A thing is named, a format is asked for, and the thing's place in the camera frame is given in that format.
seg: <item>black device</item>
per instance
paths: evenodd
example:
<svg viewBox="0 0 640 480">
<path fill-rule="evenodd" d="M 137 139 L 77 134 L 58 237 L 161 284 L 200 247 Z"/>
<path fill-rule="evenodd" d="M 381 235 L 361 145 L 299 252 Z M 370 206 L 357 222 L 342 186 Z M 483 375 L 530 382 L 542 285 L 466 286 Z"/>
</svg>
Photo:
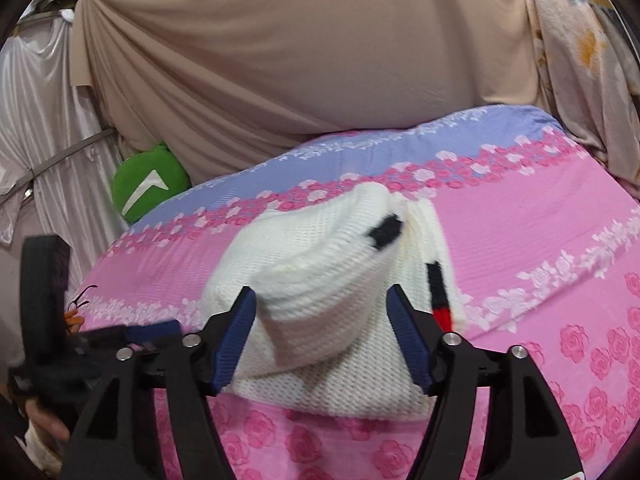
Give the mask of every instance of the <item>black device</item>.
<svg viewBox="0 0 640 480">
<path fill-rule="evenodd" d="M 255 319 L 255 293 L 243 288 L 229 312 L 212 316 L 197 333 L 183 335 L 174 321 L 69 335 L 63 244 L 58 237 L 25 243 L 26 362 L 13 370 L 14 387 L 31 383 L 31 392 L 71 424 L 60 479 L 163 480 L 152 393 L 165 388 L 184 480 L 235 480 L 206 398 L 232 380 Z M 562 412 L 522 346 L 505 353 L 475 348 L 414 310 L 399 285 L 389 289 L 386 305 L 414 382 L 437 396 L 409 480 L 458 480 L 482 386 L 491 396 L 478 479 L 584 479 Z"/>
</svg>

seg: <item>white satin curtain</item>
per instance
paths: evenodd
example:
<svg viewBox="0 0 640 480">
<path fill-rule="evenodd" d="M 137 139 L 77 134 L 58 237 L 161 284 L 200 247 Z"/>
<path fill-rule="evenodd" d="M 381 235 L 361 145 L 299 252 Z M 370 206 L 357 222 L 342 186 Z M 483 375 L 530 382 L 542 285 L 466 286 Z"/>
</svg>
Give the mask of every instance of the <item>white satin curtain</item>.
<svg viewBox="0 0 640 480">
<path fill-rule="evenodd" d="M 71 27 L 63 18 L 37 22 L 0 51 L 0 167 L 6 171 L 0 188 L 101 129 L 89 96 L 69 84 Z M 126 228 L 111 205 L 110 193 L 121 162 L 116 140 L 108 137 L 34 182 L 44 232 L 59 234 L 72 248 L 71 291 Z M 0 210 L 0 241 L 5 244 L 15 230 L 23 196 L 18 192 Z"/>
</svg>

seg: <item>bed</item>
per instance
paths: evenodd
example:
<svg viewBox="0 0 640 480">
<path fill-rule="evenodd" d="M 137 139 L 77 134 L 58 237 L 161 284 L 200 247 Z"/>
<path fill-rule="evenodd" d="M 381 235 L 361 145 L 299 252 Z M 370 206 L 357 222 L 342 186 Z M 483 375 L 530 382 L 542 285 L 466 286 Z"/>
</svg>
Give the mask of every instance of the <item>bed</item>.
<svg viewBox="0 0 640 480">
<path fill-rule="evenodd" d="M 529 106 L 457 112 L 409 130 L 313 140 L 159 205 L 85 280 L 85 329 L 175 318 L 204 325 L 202 289 L 235 235 L 268 208 L 325 202 L 375 181 L 429 198 L 465 302 L 465 337 L 524 345 L 558 400 L 587 478 L 640 417 L 640 207 L 558 122 Z M 461 478 L 478 472 L 488 396 L 478 395 Z M 404 478 L 426 420 L 292 412 L 233 394 L 211 404 L 241 480 Z M 168 477 L 180 478 L 156 395 Z"/>
</svg>

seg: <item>white logo on cushion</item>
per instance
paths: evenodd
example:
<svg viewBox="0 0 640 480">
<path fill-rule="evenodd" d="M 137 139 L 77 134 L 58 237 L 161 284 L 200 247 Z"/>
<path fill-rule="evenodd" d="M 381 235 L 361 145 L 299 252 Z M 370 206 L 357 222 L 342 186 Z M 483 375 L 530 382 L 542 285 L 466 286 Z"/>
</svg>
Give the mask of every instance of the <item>white logo on cushion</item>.
<svg viewBox="0 0 640 480">
<path fill-rule="evenodd" d="M 146 193 L 146 190 L 152 188 L 153 186 L 169 191 L 169 187 L 164 183 L 162 177 L 158 175 L 158 172 L 156 170 L 151 171 L 151 173 L 149 173 L 145 177 L 145 179 L 129 197 L 129 200 L 127 200 L 124 208 L 122 208 L 122 215 L 126 215 L 129 212 L 129 209 L 131 209 L 133 205 L 140 199 L 140 197 Z"/>
</svg>

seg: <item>green fabric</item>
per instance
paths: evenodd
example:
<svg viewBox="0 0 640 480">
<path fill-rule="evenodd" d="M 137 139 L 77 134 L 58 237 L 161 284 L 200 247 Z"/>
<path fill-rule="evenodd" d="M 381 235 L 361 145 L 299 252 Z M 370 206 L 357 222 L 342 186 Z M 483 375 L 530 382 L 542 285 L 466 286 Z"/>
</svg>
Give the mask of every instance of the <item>green fabric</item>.
<svg viewBox="0 0 640 480">
<path fill-rule="evenodd" d="M 134 155 L 122 163 L 113 177 L 111 196 L 117 211 L 133 224 L 158 204 L 190 187 L 186 171 L 162 143 L 150 152 Z"/>
</svg>

